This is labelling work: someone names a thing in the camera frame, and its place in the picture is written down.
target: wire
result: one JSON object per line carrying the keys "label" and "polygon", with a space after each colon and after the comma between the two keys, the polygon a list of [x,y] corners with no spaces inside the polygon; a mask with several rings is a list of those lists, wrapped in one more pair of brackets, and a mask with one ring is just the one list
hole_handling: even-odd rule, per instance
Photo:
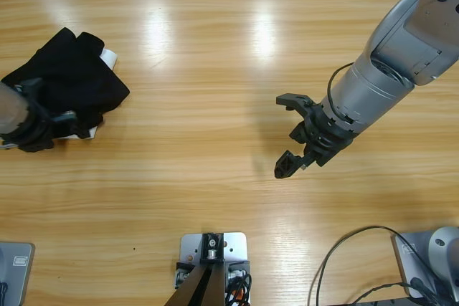
{"label": "wire", "polygon": [[[250,306],[250,288],[252,287],[252,276],[250,274],[244,275],[244,277],[235,277],[228,285],[227,296],[224,299],[225,306],[232,306],[238,304],[239,306]],[[242,297],[237,299],[239,294],[242,292]]]}
{"label": "wire", "polygon": [[355,305],[356,303],[358,303],[363,298],[368,297],[372,292],[376,292],[377,290],[382,290],[383,288],[390,288],[390,287],[393,287],[393,286],[414,288],[412,285],[409,285],[409,284],[404,283],[404,282],[388,283],[388,284],[381,285],[381,286],[378,286],[378,287],[375,287],[375,288],[371,288],[369,291],[365,292],[364,294],[359,296],[357,299],[355,299],[354,302],[352,302],[350,305]]}
{"label": "wire", "polygon": [[318,301],[319,301],[319,294],[320,294],[320,291],[321,291],[321,284],[322,284],[322,279],[323,279],[323,273],[325,272],[325,267],[326,267],[326,264],[328,262],[328,260],[330,259],[330,256],[331,254],[334,253],[334,251],[341,245],[343,244],[347,239],[351,238],[352,236],[355,236],[356,234],[359,234],[363,231],[368,231],[370,229],[385,229],[389,232],[392,232],[393,234],[395,234],[397,237],[400,238],[400,240],[402,240],[402,242],[404,242],[410,249],[411,251],[415,254],[415,256],[419,259],[419,261],[422,263],[422,265],[424,265],[424,267],[427,269],[427,271],[438,281],[440,281],[443,286],[445,287],[445,290],[449,290],[448,287],[445,285],[445,283],[434,273],[434,271],[432,270],[432,268],[422,259],[422,257],[416,252],[415,248],[400,234],[398,233],[397,231],[393,230],[393,229],[390,229],[389,227],[386,227],[386,226],[378,226],[378,225],[375,225],[375,226],[367,226],[367,227],[363,227],[361,229],[357,229],[356,231],[353,231],[345,236],[343,236],[340,240],[338,240],[330,249],[330,251],[328,251],[327,255],[325,256],[325,258],[323,259],[323,263],[322,263],[322,266],[321,266],[321,273],[319,275],[319,279],[318,279],[318,282],[317,282],[317,292],[316,292],[316,306],[318,306]]}
{"label": "wire", "polygon": [[327,98],[328,102],[330,103],[330,108],[331,111],[333,111],[333,114],[336,115],[337,118],[343,121],[348,121],[338,110],[336,110],[335,105],[333,104],[333,99],[331,98],[331,83],[333,82],[333,79],[335,79],[336,75],[341,71],[344,70],[346,67],[352,66],[354,63],[350,62],[348,64],[345,64],[343,67],[338,68],[330,77],[330,80],[328,81],[327,85]]}
{"label": "wire", "polygon": [[0,282],[0,306],[5,305],[5,294],[8,290],[8,285],[6,282]]}

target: black cloth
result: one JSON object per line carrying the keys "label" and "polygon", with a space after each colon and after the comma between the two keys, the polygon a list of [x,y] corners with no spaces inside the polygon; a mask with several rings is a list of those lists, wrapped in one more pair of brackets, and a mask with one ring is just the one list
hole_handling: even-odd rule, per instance
{"label": "black cloth", "polygon": [[37,102],[52,115],[76,112],[89,129],[103,121],[103,113],[118,107],[129,89],[99,58],[104,43],[83,32],[78,38],[67,28],[59,31],[23,66],[2,82],[10,87],[41,78]]}

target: silver robot arm segment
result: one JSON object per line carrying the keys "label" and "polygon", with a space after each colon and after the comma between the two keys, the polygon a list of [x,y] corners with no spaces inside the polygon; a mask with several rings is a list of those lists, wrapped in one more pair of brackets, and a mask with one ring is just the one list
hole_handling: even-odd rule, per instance
{"label": "silver robot arm segment", "polygon": [[320,104],[286,94],[277,104],[304,121],[290,134],[306,143],[304,157],[286,151],[276,178],[316,161],[323,166],[410,93],[459,59],[459,0],[401,0],[382,20],[362,55]]}

